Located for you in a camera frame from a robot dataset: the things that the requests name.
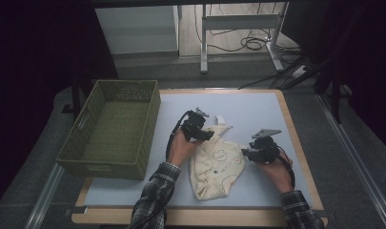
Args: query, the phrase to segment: dark background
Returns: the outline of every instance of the dark background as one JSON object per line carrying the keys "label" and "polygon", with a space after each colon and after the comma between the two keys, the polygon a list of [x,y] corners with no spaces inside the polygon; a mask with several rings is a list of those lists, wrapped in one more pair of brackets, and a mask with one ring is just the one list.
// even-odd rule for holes
{"label": "dark background", "polygon": [[0,3],[0,197],[75,75],[117,77],[92,7]]}
{"label": "dark background", "polygon": [[[351,4],[331,1],[321,30],[308,31],[317,34],[302,45],[317,44],[309,52],[315,63],[343,32]],[[350,104],[386,144],[386,1],[371,2],[339,63]],[[43,131],[54,96],[75,76],[117,77],[92,6],[0,2],[0,197]]]}

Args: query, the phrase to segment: metal stand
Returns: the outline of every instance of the metal stand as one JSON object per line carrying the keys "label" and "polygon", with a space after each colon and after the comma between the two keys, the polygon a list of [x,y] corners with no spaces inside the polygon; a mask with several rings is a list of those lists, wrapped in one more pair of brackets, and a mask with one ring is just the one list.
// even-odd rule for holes
{"label": "metal stand", "polygon": [[274,29],[273,36],[268,40],[266,46],[275,69],[282,72],[284,69],[276,54],[275,43],[281,31],[287,7],[288,3],[285,2],[281,12],[273,14],[207,16],[206,5],[202,5],[201,73],[208,72],[207,31],[250,29]]}

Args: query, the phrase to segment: green plastic basket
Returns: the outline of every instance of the green plastic basket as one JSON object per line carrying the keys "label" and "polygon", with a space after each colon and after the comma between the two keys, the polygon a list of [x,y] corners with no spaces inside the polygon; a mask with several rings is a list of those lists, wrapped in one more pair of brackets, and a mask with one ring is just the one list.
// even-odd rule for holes
{"label": "green plastic basket", "polygon": [[157,81],[98,80],[56,162],[79,177],[144,179],[159,107]]}

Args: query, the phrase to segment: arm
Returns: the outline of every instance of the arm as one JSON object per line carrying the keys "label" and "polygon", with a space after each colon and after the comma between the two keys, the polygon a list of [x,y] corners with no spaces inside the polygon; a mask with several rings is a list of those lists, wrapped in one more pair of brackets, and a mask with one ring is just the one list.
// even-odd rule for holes
{"label": "arm", "polygon": [[[280,154],[292,165],[292,160]],[[275,184],[280,193],[282,209],[290,228],[319,229],[324,228],[321,218],[310,209],[302,192],[291,186],[291,177],[280,160],[264,164],[257,162],[257,167],[263,170],[267,177]]]}
{"label": "arm", "polygon": [[166,205],[172,198],[174,184],[181,170],[162,162],[142,191],[141,199],[133,206],[130,228],[163,228]]}
{"label": "arm", "polygon": [[129,228],[164,228],[166,206],[172,198],[174,184],[181,172],[180,166],[201,143],[187,141],[180,130],[176,132],[168,161],[159,165],[145,185],[141,199],[133,206]]}

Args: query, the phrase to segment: metal rail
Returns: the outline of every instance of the metal rail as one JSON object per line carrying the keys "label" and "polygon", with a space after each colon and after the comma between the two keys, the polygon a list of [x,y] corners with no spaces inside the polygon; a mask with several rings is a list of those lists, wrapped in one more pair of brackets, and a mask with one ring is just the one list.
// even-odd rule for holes
{"label": "metal rail", "polygon": [[356,148],[354,147],[350,138],[348,138],[343,127],[335,122],[335,118],[330,112],[330,105],[326,98],[319,94],[316,96],[316,98],[322,106],[324,114],[327,116],[327,119],[329,120],[329,123],[335,132],[335,135],[340,141],[341,146],[346,152],[347,157],[350,159],[350,162],[353,165],[359,179],[361,180],[365,191],[369,195],[372,203],[374,204],[377,212],[379,213],[380,217],[383,220],[383,223],[386,226],[386,197],[383,195],[382,191],[377,186],[374,179],[371,177],[371,174],[368,172],[367,167],[365,166],[364,162],[356,151]]}

